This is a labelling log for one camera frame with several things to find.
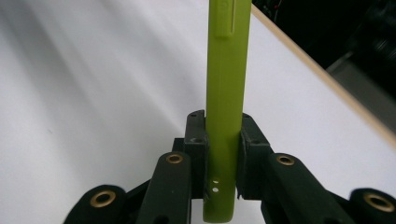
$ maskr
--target black object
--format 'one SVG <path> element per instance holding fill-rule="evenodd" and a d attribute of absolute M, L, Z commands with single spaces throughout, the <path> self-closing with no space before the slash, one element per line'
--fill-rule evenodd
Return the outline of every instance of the black object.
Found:
<path fill-rule="evenodd" d="M 262 201 L 266 223 L 396 223 L 396 200 L 390 195 L 356 189 L 348 201 L 330 193 L 297 158 L 274 153 L 246 114 L 240 142 L 238 197 Z M 185 138 L 176 138 L 172 152 L 159 158 L 150 181 L 128 193 L 108 185 L 91 189 L 65 223 L 190 223 L 191 198 L 205 197 L 208 143 L 205 112 L 189 114 Z"/>

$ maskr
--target green stick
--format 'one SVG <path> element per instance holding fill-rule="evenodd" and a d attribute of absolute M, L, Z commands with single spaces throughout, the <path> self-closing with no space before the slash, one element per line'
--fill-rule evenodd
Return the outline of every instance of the green stick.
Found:
<path fill-rule="evenodd" d="M 251 1 L 209 0 L 206 131 L 208 197 L 204 221 L 233 218 L 237 149 L 248 55 Z"/>

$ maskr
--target brown edge trim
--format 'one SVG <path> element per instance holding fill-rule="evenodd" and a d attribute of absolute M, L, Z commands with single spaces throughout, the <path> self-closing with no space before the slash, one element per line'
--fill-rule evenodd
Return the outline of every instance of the brown edge trim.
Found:
<path fill-rule="evenodd" d="M 396 150 L 396 134 L 388 129 L 376 116 L 360 104 L 348 91 L 346 91 L 335 79 L 313 61 L 300 47 L 271 22 L 262 12 L 251 5 L 251 13 L 279 39 L 291 52 L 305 63 L 318 77 L 341 97 L 352 109 L 369 123 L 389 144 Z"/>

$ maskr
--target white table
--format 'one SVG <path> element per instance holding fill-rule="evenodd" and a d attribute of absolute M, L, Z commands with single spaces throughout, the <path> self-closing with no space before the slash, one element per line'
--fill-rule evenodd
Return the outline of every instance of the white table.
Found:
<path fill-rule="evenodd" d="M 0 3 L 1 223 L 60 223 L 87 190 L 151 177 L 205 108 L 207 6 Z M 394 137 L 281 36 L 251 18 L 245 112 L 325 188 L 396 196 Z M 193 202 L 192 223 L 201 215 Z M 263 223 L 260 203 L 237 202 L 242 221 Z"/>

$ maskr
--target white surface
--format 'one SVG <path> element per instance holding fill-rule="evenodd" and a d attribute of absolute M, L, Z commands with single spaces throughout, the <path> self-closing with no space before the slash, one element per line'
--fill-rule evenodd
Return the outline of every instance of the white surface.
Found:
<path fill-rule="evenodd" d="M 205 108 L 207 5 L 0 2 L 1 223 L 61 223 L 88 189 L 150 178 Z M 249 41 L 245 112 L 273 149 L 341 196 L 396 196 L 396 149 L 254 17 Z M 263 223 L 259 203 L 236 203 L 243 222 Z"/>

